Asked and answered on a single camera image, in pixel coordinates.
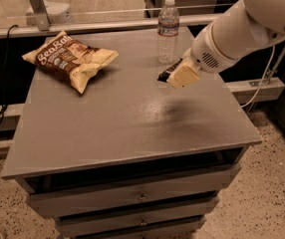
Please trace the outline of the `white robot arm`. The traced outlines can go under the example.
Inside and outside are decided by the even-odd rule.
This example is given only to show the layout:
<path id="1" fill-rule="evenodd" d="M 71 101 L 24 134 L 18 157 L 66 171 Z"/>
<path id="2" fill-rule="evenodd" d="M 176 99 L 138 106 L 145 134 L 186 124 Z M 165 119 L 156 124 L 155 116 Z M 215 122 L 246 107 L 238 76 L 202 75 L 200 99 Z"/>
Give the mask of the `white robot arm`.
<path id="1" fill-rule="evenodd" d="M 195 37 L 169 73 L 175 88 L 220 73 L 245 56 L 285 41 L 285 0 L 239 0 Z"/>

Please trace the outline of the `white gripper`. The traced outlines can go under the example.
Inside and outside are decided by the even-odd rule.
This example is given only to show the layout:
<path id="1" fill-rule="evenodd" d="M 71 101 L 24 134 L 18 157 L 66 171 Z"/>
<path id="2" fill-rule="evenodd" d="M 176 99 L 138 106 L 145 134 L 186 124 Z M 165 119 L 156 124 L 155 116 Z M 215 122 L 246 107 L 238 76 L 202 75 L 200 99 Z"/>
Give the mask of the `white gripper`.
<path id="1" fill-rule="evenodd" d="M 232 46 L 213 27 L 205 27 L 195 37 L 191 49 L 181 56 L 183 60 L 166 80 L 174 88 L 182 88 L 200 79 L 201 69 L 207 73 L 220 73 L 234 66 L 239 59 Z"/>

